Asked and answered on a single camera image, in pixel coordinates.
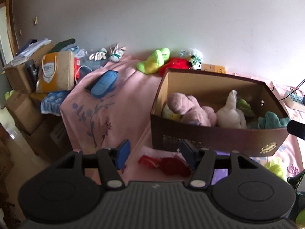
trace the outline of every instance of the black thermos bottle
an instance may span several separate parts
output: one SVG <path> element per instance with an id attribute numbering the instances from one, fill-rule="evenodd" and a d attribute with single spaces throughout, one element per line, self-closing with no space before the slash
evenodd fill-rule
<path id="1" fill-rule="evenodd" d="M 33 60 L 27 61 L 25 63 L 25 68 L 30 75 L 30 78 L 31 78 L 32 83 L 34 84 L 34 87 L 36 88 L 38 70 L 35 67 L 34 61 Z"/>

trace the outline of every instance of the white and black plush toy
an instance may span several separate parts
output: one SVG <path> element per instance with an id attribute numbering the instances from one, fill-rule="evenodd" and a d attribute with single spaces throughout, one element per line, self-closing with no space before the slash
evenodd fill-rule
<path id="1" fill-rule="evenodd" d="M 190 48 L 182 51 L 180 53 L 180 58 L 186 59 L 189 62 L 191 69 L 198 70 L 202 67 L 203 54 L 197 49 Z"/>

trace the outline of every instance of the bed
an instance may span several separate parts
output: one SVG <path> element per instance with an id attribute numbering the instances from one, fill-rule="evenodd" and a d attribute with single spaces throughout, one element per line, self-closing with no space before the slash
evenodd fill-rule
<path id="1" fill-rule="evenodd" d="M 161 77 L 136 71 L 138 62 L 139 60 L 132 59 L 131 56 L 122 58 L 119 63 L 109 62 L 105 67 L 85 76 L 68 95 L 60 111 L 71 144 L 75 150 L 92 154 L 101 148 L 116 147 L 122 140 L 129 139 L 131 154 L 125 168 L 119 171 L 125 183 L 130 180 L 181 180 L 180 176 L 166 176 L 158 169 L 149 169 L 138 164 L 139 158 L 144 154 L 152 157 L 171 157 L 178 154 L 152 149 L 149 112 Z M 119 72 L 115 87 L 103 98 L 93 98 L 84 88 L 110 69 Z M 284 85 L 263 81 L 273 89 L 277 98 L 281 98 L 286 92 L 287 87 Z M 283 101 L 281 103 L 291 119 L 305 123 L 304 113 L 288 108 Z M 287 167 L 287 176 L 295 176 L 303 170 L 300 149 L 304 148 L 304 144 L 304 141 L 289 135 L 274 156 L 256 157 L 254 160 L 265 164 L 274 157 L 281 157 Z M 99 183 L 97 170 L 86 170 L 86 175 Z"/>

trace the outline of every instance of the stack of papers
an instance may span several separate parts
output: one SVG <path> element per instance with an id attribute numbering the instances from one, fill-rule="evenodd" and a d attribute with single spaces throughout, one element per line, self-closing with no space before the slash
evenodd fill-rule
<path id="1" fill-rule="evenodd" d="M 52 40 L 50 40 L 50 39 L 44 39 L 44 40 L 37 41 L 36 43 L 29 45 L 29 47 L 27 49 L 25 49 L 22 53 L 20 53 L 18 56 L 16 56 L 11 62 L 9 62 L 9 65 L 17 66 L 19 64 L 25 63 L 26 61 L 28 61 L 30 56 L 32 56 L 32 54 L 35 51 L 37 51 L 40 47 L 51 43 L 51 41 Z"/>

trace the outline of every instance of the pink plush bear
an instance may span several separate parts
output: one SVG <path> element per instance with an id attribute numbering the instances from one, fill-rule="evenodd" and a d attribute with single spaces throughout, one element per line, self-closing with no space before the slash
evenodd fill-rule
<path id="1" fill-rule="evenodd" d="M 167 105 L 175 114 L 182 115 L 181 122 L 200 126 L 216 126 L 216 113 L 211 107 L 200 107 L 196 98 L 182 93 L 173 93 L 167 99 Z"/>

